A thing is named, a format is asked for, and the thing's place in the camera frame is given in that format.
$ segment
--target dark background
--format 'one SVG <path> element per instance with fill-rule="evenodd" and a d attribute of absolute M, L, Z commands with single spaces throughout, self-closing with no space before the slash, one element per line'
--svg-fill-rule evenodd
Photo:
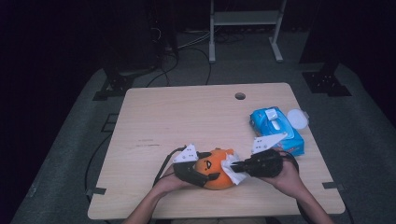
<path fill-rule="evenodd" d="M 229 4 L 216 2 L 217 8 Z M 208 28 L 209 1 L 174 3 L 170 14 L 178 31 Z M 112 1 L 113 5 L 109 0 L 0 4 L 0 221 L 7 223 L 91 75 L 114 58 L 136 67 L 155 64 L 158 50 L 150 45 L 149 27 L 161 22 L 157 13 L 165 9 L 156 1 L 141 0 Z M 229 8 L 273 9 L 278 4 L 231 1 Z M 287 32 L 312 28 L 302 63 L 324 62 L 335 55 L 358 74 L 393 124 L 395 9 L 392 1 L 289 0 L 282 24 Z M 133 26 L 119 23 L 120 15 L 127 15 Z"/>

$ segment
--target blue package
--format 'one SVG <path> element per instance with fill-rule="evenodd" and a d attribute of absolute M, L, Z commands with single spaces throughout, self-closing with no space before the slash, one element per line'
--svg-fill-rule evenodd
<path fill-rule="evenodd" d="M 288 135 L 273 147 L 282 147 L 293 156 L 304 155 L 304 139 L 278 107 L 255 110 L 250 115 L 250 124 L 258 136 L 287 133 Z"/>

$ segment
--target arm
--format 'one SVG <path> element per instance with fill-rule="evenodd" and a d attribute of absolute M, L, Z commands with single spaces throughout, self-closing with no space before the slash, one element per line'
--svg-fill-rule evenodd
<path fill-rule="evenodd" d="M 260 177 L 260 179 L 273 185 L 280 192 L 295 198 L 315 223 L 333 224 L 332 219 L 306 188 L 290 161 L 283 161 L 283 169 L 278 176 L 274 178 Z"/>
<path fill-rule="evenodd" d="M 173 174 L 173 165 L 168 168 L 163 177 L 150 190 L 136 209 L 122 223 L 123 224 L 147 224 L 158 201 L 167 193 L 181 189 L 191 184 L 181 181 Z"/>

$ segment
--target white tissue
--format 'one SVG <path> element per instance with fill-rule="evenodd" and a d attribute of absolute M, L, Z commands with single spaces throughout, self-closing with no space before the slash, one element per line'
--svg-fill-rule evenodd
<path fill-rule="evenodd" d="M 233 162 L 235 161 L 240 161 L 238 155 L 235 152 L 233 153 L 233 155 L 227 154 L 227 158 L 224 161 L 221 161 L 221 167 L 223 171 L 227 174 L 227 176 L 231 178 L 233 183 L 235 183 L 235 185 L 238 185 L 240 182 L 242 182 L 242 180 L 244 180 L 248 176 L 248 174 L 245 172 L 242 173 L 234 172 L 233 169 L 231 168 L 231 164 L 233 164 Z"/>

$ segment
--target wet wipes package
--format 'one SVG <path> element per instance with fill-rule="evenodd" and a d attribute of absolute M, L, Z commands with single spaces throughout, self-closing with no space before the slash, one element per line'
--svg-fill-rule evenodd
<path fill-rule="evenodd" d="M 296 130 L 308 124 L 307 115 L 302 110 L 293 109 L 286 117 L 276 106 L 258 109 L 250 115 L 250 124 L 258 136 L 285 133 L 280 142 L 268 147 L 282 147 L 293 156 L 304 154 L 304 139 Z"/>

